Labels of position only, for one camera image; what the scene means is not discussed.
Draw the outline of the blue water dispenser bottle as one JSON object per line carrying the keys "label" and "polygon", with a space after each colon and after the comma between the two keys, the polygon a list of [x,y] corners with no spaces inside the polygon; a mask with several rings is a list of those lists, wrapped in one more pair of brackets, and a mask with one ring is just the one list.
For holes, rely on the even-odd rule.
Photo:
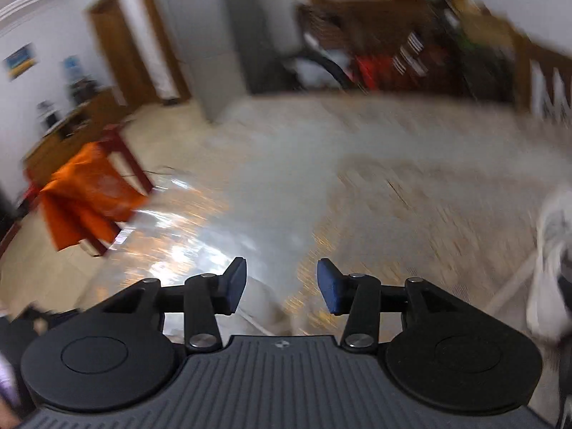
{"label": "blue water dispenser bottle", "polygon": [[67,82],[75,84],[84,79],[83,68],[76,56],[68,56],[62,61]]}

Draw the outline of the red wooden chair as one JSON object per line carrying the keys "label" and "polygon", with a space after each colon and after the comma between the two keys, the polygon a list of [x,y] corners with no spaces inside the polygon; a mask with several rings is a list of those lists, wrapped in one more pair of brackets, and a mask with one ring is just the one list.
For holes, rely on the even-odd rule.
{"label": "red wooden chair", "polygon": [[[147,175],[146,171],[140,165],[140,162],[136,158],[135,154],[132,152],[126,141],[122,136],[122,127],[120,125],[108,126],[104,130],[102,138],[97,140],[97,142],[102,145],[102,148],[109,155],[109,161],[117,169],[125,180],[127,180],[136,190],[138,190],[143,195],[146,195],[146,201],[148,197],[155,190],[154,184]],[[44,217],[42,212],[42,207],[40,204],[40,191],[42,188],[38,188],[35,185],[32,186],[32,196],[31,207],[33,209],[40,209],[41,215]],[[116,223],[114,226],[121,231],[122,223]],[[94,250],[94,255],[96,257],[102,257],[109,251],[110,246],[113,243],[108,244],[106,242],[100,241],[93,236],[89,236],[86,240],[80,243],[87,243],[90,248]]]}

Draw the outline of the silver refrigerator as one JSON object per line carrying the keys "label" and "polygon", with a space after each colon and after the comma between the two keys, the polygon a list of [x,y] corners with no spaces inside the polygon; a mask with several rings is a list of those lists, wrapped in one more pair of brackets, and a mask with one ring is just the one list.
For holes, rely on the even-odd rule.
{"label": "silver refrigerator", "polygon": [[215,122],[235,102],[294,87],[272,35],[287,23],[284,0],[155,0],[177,62],[204,117]]}

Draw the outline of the orange bag on chair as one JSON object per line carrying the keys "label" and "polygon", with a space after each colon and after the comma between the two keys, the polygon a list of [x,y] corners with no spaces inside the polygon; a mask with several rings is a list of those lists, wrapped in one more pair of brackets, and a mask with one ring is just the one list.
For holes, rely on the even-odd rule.
{"label": "orange bag on chair", "polygon": [[98,142],[83,145],[59,168],[40,191],[46,225],[58,251],[78,245],[89,236],[111,244],[126,223],[146,202],[109,161]]}

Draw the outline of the black bicycle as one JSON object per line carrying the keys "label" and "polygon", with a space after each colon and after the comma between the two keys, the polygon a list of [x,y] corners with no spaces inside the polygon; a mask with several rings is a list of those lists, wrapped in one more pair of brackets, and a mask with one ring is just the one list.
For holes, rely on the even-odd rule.
{"label": "black bicycle", "polygon": [[301,48],[294,51],[281,53],[276,59],[283,69],[287,79],[287,86],[292,91],[310,91],[311,88],[301,80],[300,75],[294,69],[298,61],[307,62],[326,72],[334,81],[335,87],[342,91],[358,89],[358,84],[346,74],[346,72],[334,60],[325,56],[322,52],[312,48]]}

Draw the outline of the framed landscape picture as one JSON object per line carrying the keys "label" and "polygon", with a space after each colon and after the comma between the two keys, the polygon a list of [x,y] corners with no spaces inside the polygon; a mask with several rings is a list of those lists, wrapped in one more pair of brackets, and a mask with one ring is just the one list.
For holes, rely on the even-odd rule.
{"label": "framed landscape picture", "polygon": [[4,60],[10,80],[17,79],[37,64],[33,45],[27,44]]}

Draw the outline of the wooden chair by wall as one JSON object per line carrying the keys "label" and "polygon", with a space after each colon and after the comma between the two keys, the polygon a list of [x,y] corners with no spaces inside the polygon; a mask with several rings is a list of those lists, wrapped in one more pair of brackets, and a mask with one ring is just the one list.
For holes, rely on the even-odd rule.
{"label": "wooden chair by wall", "polygon": [[517,112],[570,127],[571,59],[520,33],[513,42]]}

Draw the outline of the wooden sideboard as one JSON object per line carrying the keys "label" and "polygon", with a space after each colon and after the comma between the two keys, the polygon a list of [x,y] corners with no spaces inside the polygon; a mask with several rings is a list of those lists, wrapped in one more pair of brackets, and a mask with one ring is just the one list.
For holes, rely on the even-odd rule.
{"label": "wooden sideboard", "polygon": [[126,105],[120,105],[112,89],[102,90],[70,112],[27,153],[24,175],[31,184],[43,188],[83,145],[97,142],[106,126],[120,123],[130,112]]}

